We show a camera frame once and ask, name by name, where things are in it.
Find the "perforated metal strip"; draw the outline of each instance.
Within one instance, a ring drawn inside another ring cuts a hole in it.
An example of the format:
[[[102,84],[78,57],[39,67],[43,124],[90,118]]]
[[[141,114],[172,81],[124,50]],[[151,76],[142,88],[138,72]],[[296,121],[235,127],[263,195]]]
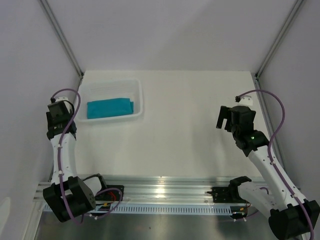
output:
[[[91,213],[106,213],[97,206]],[[51,211],[48,205],[44,211]],[[162,205],[162,204],[121,204],[113,213],[115,214],[167,214],[167,215],[232,215],[230,206],[217,205]]]

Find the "teal fabric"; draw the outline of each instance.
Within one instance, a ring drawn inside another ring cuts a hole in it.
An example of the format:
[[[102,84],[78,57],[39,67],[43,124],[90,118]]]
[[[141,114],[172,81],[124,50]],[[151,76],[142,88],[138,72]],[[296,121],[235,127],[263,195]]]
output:
[[[134,113],[134,102],[130,98],[113,98],[87,103],[87,118],[110,118]]]

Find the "gray floor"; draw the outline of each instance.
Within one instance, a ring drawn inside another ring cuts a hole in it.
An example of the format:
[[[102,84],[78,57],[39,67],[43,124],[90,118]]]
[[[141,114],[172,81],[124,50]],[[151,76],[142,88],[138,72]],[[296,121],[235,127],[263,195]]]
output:
[[[44,212],[36,240],[276,240],[260,213],[247,222],[228,216],[111,214],[81,226]]]

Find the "white plastic bin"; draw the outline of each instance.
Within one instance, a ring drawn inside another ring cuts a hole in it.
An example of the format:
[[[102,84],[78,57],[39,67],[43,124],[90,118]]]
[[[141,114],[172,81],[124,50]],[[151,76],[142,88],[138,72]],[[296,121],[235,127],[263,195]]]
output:
[[[143,94],[141,83],[137,79],[112,79],[99,82],[83,83],[79,87],[80,108],[75,116],[81,123],[116,123],[138,119],[143,113]],[[88,119],[88,102],[115,98],[130,98],[133,102],[133,114],[114,117]]]

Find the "white table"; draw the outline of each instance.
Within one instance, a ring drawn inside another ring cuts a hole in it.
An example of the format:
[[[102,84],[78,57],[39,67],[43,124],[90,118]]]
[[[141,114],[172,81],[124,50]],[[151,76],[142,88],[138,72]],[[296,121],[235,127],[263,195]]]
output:
[[[220,106],[254,89],[248,71],[86,71],[83,82],[136,78],[144,114],[133,122],[77,123],[79,175],[190,178],[261,176],[232,134],[216,129]],[[255,128],[267,135],[257,95]]]

